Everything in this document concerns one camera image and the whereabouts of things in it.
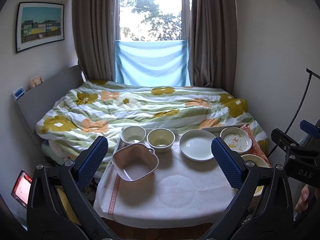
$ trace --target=tree foliage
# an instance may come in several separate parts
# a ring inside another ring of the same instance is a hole
[[[178,15],[173,13],[163,13],[155,0],[120,0],[121,7],[132,7],[132,13],[143,14],[141,24],[150,28],[150,37],[157,41],[181,40],[181,12]],[[130,28],[121,28],[125,37],[130,37],[134,41],[145,41],[146,38],[138,37],[132,33]]]

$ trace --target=framed picture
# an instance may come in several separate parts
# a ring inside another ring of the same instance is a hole
[[[21,2],[16,22],[16,53],[64,40],[64,5]]]

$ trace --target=gray headboard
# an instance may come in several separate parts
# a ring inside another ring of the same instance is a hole
[[[53,107],[54,103],[68,91],[83,84],[82,71],[78,65],[63,69],[55,76],[26,92],[16,103],[22,119],[36,142],[41,139],[35,133],[36,123]]]

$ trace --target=hanging clothing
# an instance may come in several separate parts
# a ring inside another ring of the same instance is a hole
[[[190,19],[190,84],[231,93],[237,49],[235,0],[192,0]]]
[[[187,41],[116,41],[116,82],[189,86]]]
[[[79,65],[87,79],[115,81],[117,0],[72,0],[72,28]]]

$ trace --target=bowl with cartoon print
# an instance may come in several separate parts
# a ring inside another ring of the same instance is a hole
[[[238,152],[240,155],[249,151],[252,147],[252,140],[249,135],[240,128],[227,127],[221,131],[220,137],[231,150]]]

